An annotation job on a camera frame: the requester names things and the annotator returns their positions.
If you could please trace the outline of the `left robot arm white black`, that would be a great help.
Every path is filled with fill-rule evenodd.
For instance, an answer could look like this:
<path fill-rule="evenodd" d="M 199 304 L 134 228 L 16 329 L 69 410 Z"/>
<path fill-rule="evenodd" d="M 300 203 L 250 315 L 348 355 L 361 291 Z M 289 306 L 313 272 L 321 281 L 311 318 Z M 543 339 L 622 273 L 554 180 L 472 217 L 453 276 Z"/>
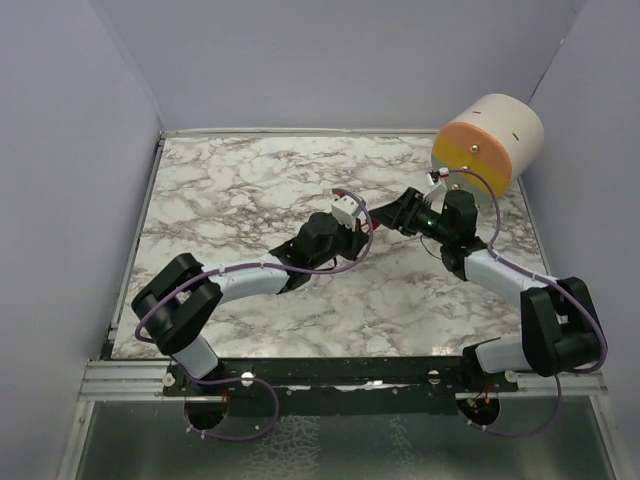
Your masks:
<path fill-rule="evenodd" d="M 359 220 L 344 226 L 314 213 L 297 235 L 245 263 L 206 267 L 190 253 L 176 256 L 131 302 L 147 341 L 186 370 L 186 382 L 206 395 L 220 385 L 220 361 L 201 331 L 216 307 L 254 295 L 293 291 L 339 257 L 355 264 L 370 246 Z"/>

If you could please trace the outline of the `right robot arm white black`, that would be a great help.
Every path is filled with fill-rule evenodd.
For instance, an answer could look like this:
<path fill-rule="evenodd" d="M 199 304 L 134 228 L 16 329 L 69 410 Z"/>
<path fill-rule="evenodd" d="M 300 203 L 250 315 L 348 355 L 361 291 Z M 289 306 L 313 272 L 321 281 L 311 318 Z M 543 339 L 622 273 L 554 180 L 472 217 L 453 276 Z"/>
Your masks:
<path fill-rule="evenodd" d="M 464 349 L 470 358 L 459 367 L 461 383 L 481 391 L 496 373 L 530 371 L 542 377 L 595 365 L 604 340 L 586 284 L 576 278 L 540 276 L 490 251 L 476 234 L 474 196 L 449 191 L 435 211 L 413 188 L 370 212 L 373 220 L 405 236 L 422 235 L 440 245 L 445 268 L 486 288 L 520 310 L 520 333 Z"/>

